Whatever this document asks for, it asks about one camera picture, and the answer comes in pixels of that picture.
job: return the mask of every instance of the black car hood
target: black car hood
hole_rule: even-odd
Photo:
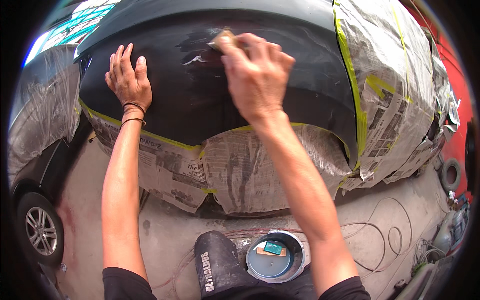
[[[78,47],[86,70],[80,98],[90,109],[121,120],[122,107],[104,78],[110,55],[133,43],[133,67],[139,56],[146,57],[153,92],[145,130],[196,145],[248,125],[232,103],[221,54],[206,44],[225,27],[264,37],[296,59],[285,112],[291,122],[339,137],[355,166],[355,106],[327,0],[121,1]]]

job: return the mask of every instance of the water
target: water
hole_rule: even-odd
[[[252,269],[264,277],[276,277],[288,268],[290,263],[290,251],[287,249],[286,256],[257,254],[257,248],[265,248],[267,242],[286,248],[278,241],[266,240],[256,245],[249,254],[249,262]]]

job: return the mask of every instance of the leg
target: leg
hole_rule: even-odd
[[[279,283],[277,290],[282,291],[297,300],[317,300],[317,291],[313,285],[310,264],[303,269],[302,274],[289,282]]]
[[[240,267],[237,247],[218,231],[199,236],[194,254],[202,299],[230,288],[268,286]]]

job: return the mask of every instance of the tire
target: tire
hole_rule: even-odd
[[[456,171],[456,177],[455,181],[453,183],[448,182],[448,170],[449,168],[454,167]],[[445,192],[449,191],[456,191],[458,187],[460,186],[460,180],[462,176],[462,170],[460,168],[460,164],[455,158],[449,158],[444,165],[442,166],[442,169],[440,171],[440,183],[442,184],[442,187],[444,188]]]
[[[27,222],[29,213],[34,221],[28,218]],[[40,213],[46,213],[44,225],[40,220]],[[37,192],[23,195],[17,207],[17,224],[21,245],[33,261],[51,267],[61,263],[64,246],[63,224],[47,198]]]

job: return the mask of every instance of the green sponge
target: green sponge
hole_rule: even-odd
[[[282,254],[282,246],[275,245],[271,242],[267,242],[264,248],[265,252],[273,253],[276,255]]]

